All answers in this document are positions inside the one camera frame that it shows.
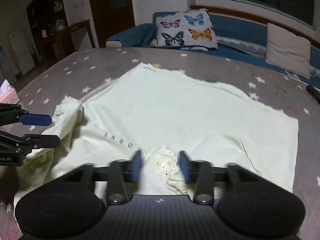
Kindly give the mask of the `grey star tablecloth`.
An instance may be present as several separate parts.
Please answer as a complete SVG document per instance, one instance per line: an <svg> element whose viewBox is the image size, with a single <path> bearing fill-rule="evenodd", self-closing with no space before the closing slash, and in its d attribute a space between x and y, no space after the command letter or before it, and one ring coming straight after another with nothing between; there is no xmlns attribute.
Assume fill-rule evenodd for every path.
<svg viewBox="0 0 320 240"><path fill-rule="evenodd" d="M139 63L182 70L195 79L224 82L299 121L294 193L306 207L300 229L302 239L319 239L319 103L306 91L306 83L280 73L263 59L248 62L233 56L157 48L100 48L81 50L50 68L39 67L16 89L24 109L52 114L64 96L82 98L100 85L119 78Z"/></svg>

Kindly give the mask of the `beige plain pillow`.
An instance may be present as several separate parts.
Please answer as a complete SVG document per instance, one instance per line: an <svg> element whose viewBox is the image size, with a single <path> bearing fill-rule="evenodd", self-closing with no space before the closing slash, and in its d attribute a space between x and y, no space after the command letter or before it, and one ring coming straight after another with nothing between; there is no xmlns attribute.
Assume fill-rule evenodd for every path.
<svg viewBox="0 0 320 240"><path fill-rule="evenodd" d="M272 23L267 24L266 63L310 79L311 43Z"/></svg>

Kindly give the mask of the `pale green t-shirt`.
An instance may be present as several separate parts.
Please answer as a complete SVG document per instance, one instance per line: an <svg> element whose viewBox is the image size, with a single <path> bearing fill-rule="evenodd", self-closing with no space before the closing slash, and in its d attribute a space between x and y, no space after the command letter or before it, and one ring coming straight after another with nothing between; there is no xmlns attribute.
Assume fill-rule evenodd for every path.
<svg viewBox="0 0 320 240"><path fill-rule="evenodd" d="M84 102L66 96L45 133L61 144L26 157L16 202L76 167L107 166L136 150L143 154L141 194L191 194L177 165L181 150L218 167L237 163L293 190L298 120L255 93L177 70L141 63Z"/></svg>

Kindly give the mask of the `pink tissue box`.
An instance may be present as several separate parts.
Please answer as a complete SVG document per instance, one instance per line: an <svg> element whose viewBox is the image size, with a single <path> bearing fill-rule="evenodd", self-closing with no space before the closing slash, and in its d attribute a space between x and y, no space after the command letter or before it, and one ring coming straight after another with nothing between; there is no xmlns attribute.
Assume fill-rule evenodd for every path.
<svg viewBox="0 0 320 240"><path fill-rule="evenodd" d="M16 104L20 101L14 87L4 80L0 88L0 103Z"/></svg>

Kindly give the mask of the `black remote bar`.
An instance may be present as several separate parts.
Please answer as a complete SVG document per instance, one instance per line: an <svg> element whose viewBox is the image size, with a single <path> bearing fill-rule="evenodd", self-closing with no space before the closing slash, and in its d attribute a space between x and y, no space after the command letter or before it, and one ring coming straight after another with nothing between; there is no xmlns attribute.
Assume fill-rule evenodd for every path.
<svg viewBox="0 0 320 240"><path fill-rule="evenodd" d="M320 91L316 87L308 85L306 91L320 104Z"/></svg>

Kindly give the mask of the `blue sofa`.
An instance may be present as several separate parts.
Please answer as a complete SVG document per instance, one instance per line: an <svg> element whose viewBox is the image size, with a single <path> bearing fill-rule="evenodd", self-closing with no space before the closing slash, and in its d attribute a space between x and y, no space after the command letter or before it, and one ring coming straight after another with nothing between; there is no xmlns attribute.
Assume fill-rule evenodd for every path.
<svg viewBox="0 0 320 240"><path fill-rule="evenodd" d="M176 12L156 12L152 23L140 24L111 36L106 41L107 47L142 47L148 48L156 43L156 18L175 16ZM265 62L267 45L267 27L223 15L210 15L213 30L217 38L217 50L200 49L200 53L227 57L236 61L254 64L259 67L274 70L293 79L319 88L319 49L312 45L310 55L310 78L306 79L297 74L291 74Z"/></svg>

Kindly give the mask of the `white refrigerator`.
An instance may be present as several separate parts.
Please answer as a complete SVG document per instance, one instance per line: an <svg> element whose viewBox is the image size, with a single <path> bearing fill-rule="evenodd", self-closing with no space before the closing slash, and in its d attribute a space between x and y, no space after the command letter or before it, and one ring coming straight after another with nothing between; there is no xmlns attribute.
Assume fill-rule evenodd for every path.
<svg viewBox="0 0 320 240"><path fill-rule="evenodd" d="M35 67L35 63L31 56L23 29L11 34L10 42L18 62L20 72L25 76Z"/></svg>

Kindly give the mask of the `dark wooden door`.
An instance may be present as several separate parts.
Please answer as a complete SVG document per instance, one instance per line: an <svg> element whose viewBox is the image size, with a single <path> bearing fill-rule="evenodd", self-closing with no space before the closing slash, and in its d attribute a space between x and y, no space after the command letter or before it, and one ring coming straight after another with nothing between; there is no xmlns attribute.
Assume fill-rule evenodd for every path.
<svg viewBox="0 0 320 240"><path fill-rule="evenodd" d="M111 36L135 26L132 0L89 0L100 48Z"/></svg>

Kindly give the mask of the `dark display shelf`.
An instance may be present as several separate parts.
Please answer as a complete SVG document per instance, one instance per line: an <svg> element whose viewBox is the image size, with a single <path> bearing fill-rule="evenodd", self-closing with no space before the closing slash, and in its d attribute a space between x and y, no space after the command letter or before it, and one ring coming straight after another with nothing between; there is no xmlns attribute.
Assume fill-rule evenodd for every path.
<svg viewBox="0 0 320 240"><path fill-rule="evenodd" d="M45 39L68 25L63 0L33 0L27 6L27 16L39 56L51 62L56 60L59 50Z"/></svg>

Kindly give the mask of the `dark wooden side table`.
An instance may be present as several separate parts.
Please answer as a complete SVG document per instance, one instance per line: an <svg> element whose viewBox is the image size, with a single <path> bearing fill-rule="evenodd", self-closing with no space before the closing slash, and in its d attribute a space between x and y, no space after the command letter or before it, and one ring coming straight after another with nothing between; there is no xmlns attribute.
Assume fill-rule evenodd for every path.
<svg viewBox="0 0 320 240"><path fill-rule="evenodd" d="M49 67L76 51L72 34L85 29L92 48L96 48L90 20L74 23L48 37L42 38L39 52L44 63Z"/></svg>

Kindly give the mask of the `butterfly print pillow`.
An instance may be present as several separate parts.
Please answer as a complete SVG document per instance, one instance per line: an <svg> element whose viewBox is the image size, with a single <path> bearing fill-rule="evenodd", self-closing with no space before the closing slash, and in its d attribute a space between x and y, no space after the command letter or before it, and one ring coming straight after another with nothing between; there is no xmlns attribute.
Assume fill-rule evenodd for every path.
<svg viewBox="0 0 320 240"><path fill-rule="evenodd" d="M204 51L218 48L207 9L173 12L157 17L155 27L151 47Z"/></svg>

